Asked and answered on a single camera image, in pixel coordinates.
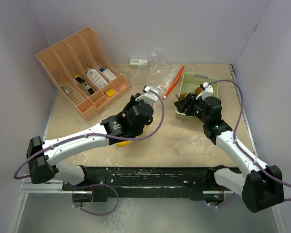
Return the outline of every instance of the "green basket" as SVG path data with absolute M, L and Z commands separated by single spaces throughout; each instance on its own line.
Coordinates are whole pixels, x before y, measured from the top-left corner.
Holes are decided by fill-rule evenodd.
M 201 75 L 201 74 L 194 74 L 190 72 L 185 72 L 183 74 L 182 82 L 181 82 L 181 87 L 180 87 L 180 92 L 179 96 L 183 93 L 194 93 L 195 90 L 202 84 L 202 83 L 211 83 L 213 81 L 216 81 L 218 79 L 215 79 L 213 77 Z M 219 83 L 214 83 L 211 85 L 213 88 L 213 95 L 215 97 L 218 97 L 218 92 L 219 92 Z M 186 120 L 189 122 L 199 122 L 201 121 L 194 117 L 194 116 L 186 116 L 183 113 L 179 113 L 176 109 L 176 119 L 179 120 Z

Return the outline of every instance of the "white wall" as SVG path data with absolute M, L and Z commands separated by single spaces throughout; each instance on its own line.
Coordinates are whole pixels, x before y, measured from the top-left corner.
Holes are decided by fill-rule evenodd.
M 91 26 L 112 62 L 234 63 L 269 0 L 30 0 L 51 44 Z
M 9 230 L 21 181 L 13 172 L 42 135 L 55 89 L 34 55 L 48 42 L 26 0 L 0 0 L 0 233 Z
M 259 156 L 291 183 L 291 0 L 271 0 L 236 63 L 236 79 Z M 291 233 L 291 202 L 280 208 Z

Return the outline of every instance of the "plastic file organizer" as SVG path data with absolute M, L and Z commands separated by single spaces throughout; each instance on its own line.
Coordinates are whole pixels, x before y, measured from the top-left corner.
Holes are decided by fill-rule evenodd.
M 97 33 L 87 27 L 36 55 L 59 92 L 89 120 L 129 90 L 129 84 L 109 62 Z M 98 89 L 87 77 L 95 69 L 107 81 Z M 109 69 L 116 78 L 109 81 L 100 69 Z M 75 77 L 79 76 L 95 91 L 89 95 Z
M 180 87 L 180 92 L 179 96 L 183 93 L 194 93 L 195 90 L 205 82 L 211 83 L 213 81 L 216 81 L 217 79 L 213 77 L 208 77 L 204 75 L 199 75 L 199 74 L 194 74 L 194 73 L 189 73 L 185 72 L 183 74 L 183 79 Z M 213 95 L 215 97 L 218 97 L 218 92 L 219 92 L 219 83 L 214 83 L 211 85 L 213 88 Z M 185 120 L 185 121 L 190 121 L 190 122 L 201 122 L 198 118 L 194 116 L 186 116 L 183 113 L 179 113 L 176 109 L 176 119 L 180 120 Z

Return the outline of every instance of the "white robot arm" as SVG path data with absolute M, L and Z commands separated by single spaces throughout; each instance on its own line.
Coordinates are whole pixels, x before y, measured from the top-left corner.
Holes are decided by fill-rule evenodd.
M 256 157 L 239 139 L 235 139 L 253 161 L 236 146 L 232 128 L 221 119 L 221 101 L 213 97 L 213 89 L 208 83 L 201 85 L 202 92 L 197 96 L 188 96 L 175 102 L 180 113 L 199 118 L 204 126 L 204 133 L 215 145 L 221 148 L 237 164 L 241 173 L 234 173 L 225 166 L 210 168 L 209 186 L 224 186 L 242 196 L 246 206 L 252 212 L 268 208 L 283 202 L 282 185 L 270 181 L 260 172 L 256 162 L 271 175 L 282 179 L 276 166 L 269 167 Z M 122 112 L 103 120 L 100 124 L 84 131 L 43 142 L 40 137 L 31 139 L 27 158 L 41 151 L 39 156 L 28 162 L 32 183 L 45 183 L 56 179 L 80 184 L 84 181 L 83 166 L 65 164 L 62 160 L 89 149 L 104 147 L 130 140 L 143 133 L 143 128 L 153 120 L 152 105 L 158 100 L 159 90 L 146 86 L 145 94 L 131 96 L 130 102 Z

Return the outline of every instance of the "yellow sponge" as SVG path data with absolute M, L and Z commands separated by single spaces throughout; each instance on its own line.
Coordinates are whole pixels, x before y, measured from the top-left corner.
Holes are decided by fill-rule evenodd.
M 131 141 L 123 141 L 123 142 L 118 142 L 117 143 L 117 146 L 118 147 L 124 147 L 124 146 L 126 146 L 128 143 L 130 143 Z
M 109 98 L 111 98 L 112 96 L 114 96 L 115 95 L 115 91 L 113 91 L 113 89 L 108 89 L 107 91 L 105 91 L 105 94 L 109 97 Z

